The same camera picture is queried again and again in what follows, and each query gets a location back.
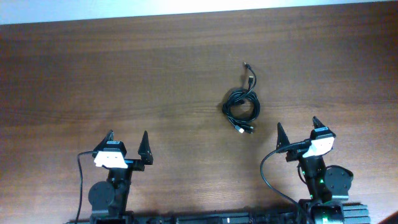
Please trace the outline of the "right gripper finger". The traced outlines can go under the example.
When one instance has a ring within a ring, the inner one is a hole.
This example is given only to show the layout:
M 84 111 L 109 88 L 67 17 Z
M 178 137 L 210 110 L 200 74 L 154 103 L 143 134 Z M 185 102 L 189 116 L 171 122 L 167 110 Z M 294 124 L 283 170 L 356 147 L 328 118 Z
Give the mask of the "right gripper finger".
M 312 118 L 312 122 L 314 129 L 325 128 L 325 125 L 316 116 Z
M 288 146 L 290 144 L 290 141 L 283 129 L 283 126 L 281 123 L 277 123 L 277 143 L 276 143 L 276 149 L 280 149 L 282 147 Z

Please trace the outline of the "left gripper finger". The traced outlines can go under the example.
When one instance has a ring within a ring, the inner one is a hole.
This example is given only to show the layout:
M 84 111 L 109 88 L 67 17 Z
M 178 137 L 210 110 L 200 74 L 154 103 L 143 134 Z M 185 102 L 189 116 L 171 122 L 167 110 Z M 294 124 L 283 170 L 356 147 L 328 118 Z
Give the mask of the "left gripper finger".
M 103 138 L 103 140 L 93 149 L 93 156 L 96 156 L 98 151 L 103 151 L 105 145 L 107 144 L 108 141 L 112 141 L 114 139 L 114 131 L 111 129 L 108 131 L 106 136 Z
M 144 131 L 142 141 L 139 146 L 138 154 L 145 165 L 152 165 L 154 158 L 149 146 L 149 135 L 147 131 Z

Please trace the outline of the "black usb cable silver plug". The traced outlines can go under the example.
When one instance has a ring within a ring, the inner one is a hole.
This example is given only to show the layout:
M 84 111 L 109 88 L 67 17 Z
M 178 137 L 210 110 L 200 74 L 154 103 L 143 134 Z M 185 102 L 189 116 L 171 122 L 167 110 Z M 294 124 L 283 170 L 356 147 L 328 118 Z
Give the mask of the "black usb cable silver plug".
M 254 132 L 254 126 L 251 125 L 261 112 L 261 104 L 257 93 L 254 91 L 257 83 L 257 76 L 253 73 L 248 77 L 248 87 L 233 90 L 227 100 L 222 105 L 222 112 L 228 121 L 234 126 L 239 133 Z M 252 111 L 247 116 L 237 115 L 233 111 L 235 108 L 250 103 Z

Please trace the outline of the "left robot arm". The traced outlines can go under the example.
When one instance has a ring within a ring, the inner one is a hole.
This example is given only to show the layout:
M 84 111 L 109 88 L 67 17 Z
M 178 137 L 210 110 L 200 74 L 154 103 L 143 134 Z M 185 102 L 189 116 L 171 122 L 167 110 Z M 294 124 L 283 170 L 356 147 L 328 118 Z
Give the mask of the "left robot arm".
M 134 214 L 126 210 L 132 173 L 143 172 L 145 166 L 151 166 L 154 161 L 147 131 L 144 131 L 137 153 L 140 158 L 127 159 L 124 143 L 114 140 L 112 130 L 94 148 L 95 166 L 107 169 L 108 177 L 95 183 L 88 193 L 90 223 L 134 223 Z

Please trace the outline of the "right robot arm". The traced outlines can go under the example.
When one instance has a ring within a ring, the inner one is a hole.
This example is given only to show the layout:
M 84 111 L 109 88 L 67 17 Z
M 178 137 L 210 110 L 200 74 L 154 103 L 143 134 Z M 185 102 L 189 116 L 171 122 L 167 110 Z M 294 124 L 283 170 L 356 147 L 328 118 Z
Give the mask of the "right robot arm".
M 323 156 L 331 152 L 336 134 L 317 117 L 310 137 L 291 143 L 281 123 L 277 124 L 276 152 L 285 153 L 287 162 L 298 162 L 298 172 L 310 198 L 296 204 L 302 223 L 343 223 L 342 202 L 349 199 L 353 173 L 341 166 L 326 166 Z

